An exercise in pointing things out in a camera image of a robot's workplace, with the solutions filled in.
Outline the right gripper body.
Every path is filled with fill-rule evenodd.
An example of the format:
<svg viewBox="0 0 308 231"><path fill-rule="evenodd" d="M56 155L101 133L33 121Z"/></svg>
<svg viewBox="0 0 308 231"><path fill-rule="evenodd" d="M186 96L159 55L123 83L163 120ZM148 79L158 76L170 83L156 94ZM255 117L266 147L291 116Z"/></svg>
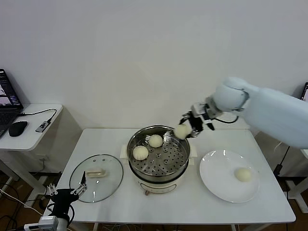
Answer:
<svg viewBox="0 0 308 231"><path fill-rule="evenodd" d="M189 111L189 123L192 132L202 132L204 125L208 125L208 114L205 109L191 109Z"/></svg>

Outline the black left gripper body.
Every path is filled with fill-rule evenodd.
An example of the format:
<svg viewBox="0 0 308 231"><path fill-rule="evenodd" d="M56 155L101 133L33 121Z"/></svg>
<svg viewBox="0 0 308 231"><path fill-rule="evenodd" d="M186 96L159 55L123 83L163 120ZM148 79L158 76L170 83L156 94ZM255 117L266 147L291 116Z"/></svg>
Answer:
<svg viewBox="0 0 308 231"><path fill-rule="evenodd" d="M68 215L70 205L79 199L79 195L73 189L57 189L51 197L54 202L52 216L63 217Z"/></svg>

